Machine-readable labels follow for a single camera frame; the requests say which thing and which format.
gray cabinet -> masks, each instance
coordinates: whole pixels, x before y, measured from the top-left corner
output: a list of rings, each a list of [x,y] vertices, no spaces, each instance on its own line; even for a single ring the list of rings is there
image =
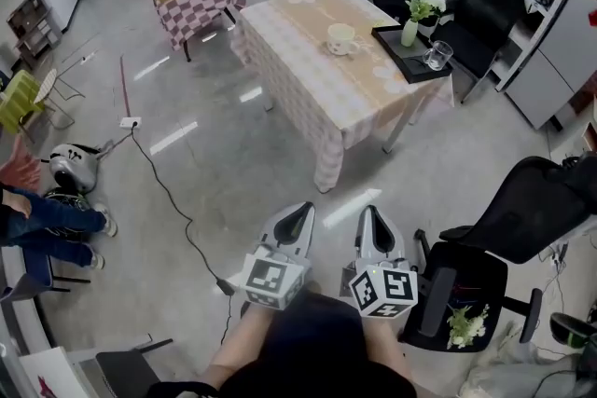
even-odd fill
[[[589,14],[597,0],[568,0],[538,50],[506,94],[538,129],[597,71],[597,27]]]

beige tablecloth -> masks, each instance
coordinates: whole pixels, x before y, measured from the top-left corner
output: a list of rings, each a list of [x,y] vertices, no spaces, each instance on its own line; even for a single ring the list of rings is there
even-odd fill
[[[358,53],[327,50],[332,23],[356,29]],[[233,50],[315,151],[321,192],[338,182],[345,149],[435,94],[442,80],[409,84],[371,36],[381,25],[396,21],[367,0],[270,0],[244,8],[234,30]]]

shoe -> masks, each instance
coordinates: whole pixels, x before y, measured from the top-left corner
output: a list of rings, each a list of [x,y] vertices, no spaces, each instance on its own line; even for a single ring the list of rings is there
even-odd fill
[[[116,222],[114,222],[114,219],[112,219],[112,217],[110,217],[108,208],[106,208],[103,204],[96,204],[95,206],[93,206],[93,209],[95,211],[97,211],[98,213],[102,213],[105,217],[105,226],[104,226],[104,229],[102,229],[102,232],[104,234],[107,234],[111,238],[116,236],[116,233],[118,231],[118,226],[116,225]]]
[[[104,257],[97,253],[93,253],[93,256],[91,257],[90,268],[101,270],[102,268],[104,268],[104,265],[105,265]]]

pink fabric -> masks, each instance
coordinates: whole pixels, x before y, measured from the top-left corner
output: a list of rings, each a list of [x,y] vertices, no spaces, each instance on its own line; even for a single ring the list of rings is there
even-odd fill
[[[0,183],[36,193],[40,180],[39,159],[29,152],[21,136],[16,135],[10,159],[0,166]]]

white cup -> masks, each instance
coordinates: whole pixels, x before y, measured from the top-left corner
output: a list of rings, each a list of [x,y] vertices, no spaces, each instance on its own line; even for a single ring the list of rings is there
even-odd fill
[[[334,23],[327,29],[327,48],[334,55],[355,54],[360,47],[354,42],[354,28],[346,23]]]

